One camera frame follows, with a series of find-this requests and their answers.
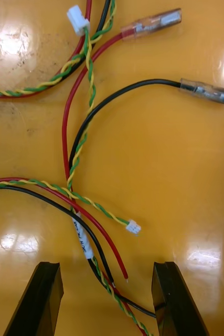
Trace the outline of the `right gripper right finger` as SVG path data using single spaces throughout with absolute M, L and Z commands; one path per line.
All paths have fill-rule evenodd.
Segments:
M 209 335 L 174 262 L 154 263 L 152 298 L 159 335 Z

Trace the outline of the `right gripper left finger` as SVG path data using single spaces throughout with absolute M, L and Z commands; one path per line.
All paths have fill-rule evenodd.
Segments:
M 63 294 L 60 264 L 40 262 L 4 335 L 54 335 Z

